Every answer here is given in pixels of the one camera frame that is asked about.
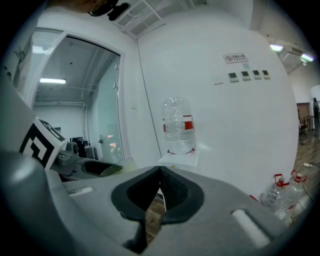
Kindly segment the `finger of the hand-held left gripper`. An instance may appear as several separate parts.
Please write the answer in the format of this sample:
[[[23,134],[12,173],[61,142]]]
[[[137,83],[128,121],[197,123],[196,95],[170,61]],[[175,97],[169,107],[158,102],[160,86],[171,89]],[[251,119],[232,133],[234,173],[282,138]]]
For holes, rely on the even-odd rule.
[[[97,177],[108,177],[116,173],[113,164],[97,160],[86,160],[81,165],[81,170],[86,174]]]

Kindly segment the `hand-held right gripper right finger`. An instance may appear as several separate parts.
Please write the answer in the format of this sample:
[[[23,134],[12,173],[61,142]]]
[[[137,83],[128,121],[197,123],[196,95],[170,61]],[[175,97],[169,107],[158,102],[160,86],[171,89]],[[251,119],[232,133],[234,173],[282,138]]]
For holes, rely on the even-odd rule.
[[[275,256],[285,226],[235,186],[193,172],[160,167],[166,203],[151,256]]]

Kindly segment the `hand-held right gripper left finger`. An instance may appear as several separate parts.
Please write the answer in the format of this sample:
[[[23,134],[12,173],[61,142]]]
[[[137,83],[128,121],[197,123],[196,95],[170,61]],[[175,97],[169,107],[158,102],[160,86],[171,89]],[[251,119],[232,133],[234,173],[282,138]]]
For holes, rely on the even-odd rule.
[[[135,253],[142,253],[147,247],[146,211],[158,192],[160,177],[159,168],[149,166],[63,185],[104,235]]]

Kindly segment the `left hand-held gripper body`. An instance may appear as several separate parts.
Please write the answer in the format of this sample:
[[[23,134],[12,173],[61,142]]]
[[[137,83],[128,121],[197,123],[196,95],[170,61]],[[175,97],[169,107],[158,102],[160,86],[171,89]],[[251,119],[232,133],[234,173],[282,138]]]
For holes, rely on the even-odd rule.
[[[27,131],[19,152],[38,160],[45,170],[71,176],[80,160],[78,145],[68,142],[47,121],[36,117]]]

